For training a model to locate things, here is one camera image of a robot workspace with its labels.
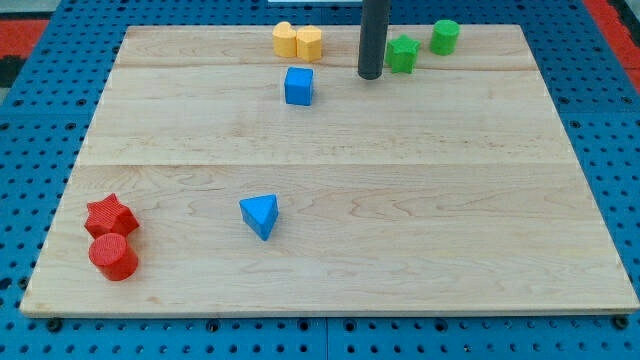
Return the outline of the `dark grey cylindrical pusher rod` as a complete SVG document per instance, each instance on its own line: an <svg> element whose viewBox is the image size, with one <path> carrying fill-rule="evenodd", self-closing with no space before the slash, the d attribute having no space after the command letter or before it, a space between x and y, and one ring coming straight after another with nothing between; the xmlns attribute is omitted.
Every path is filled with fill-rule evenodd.
<svg viewBox="0 0 640 360"><path fill-rule="evenodd" d="M382 74L391 0L363 0L358 53L358 75L375 80Z"/></svg>

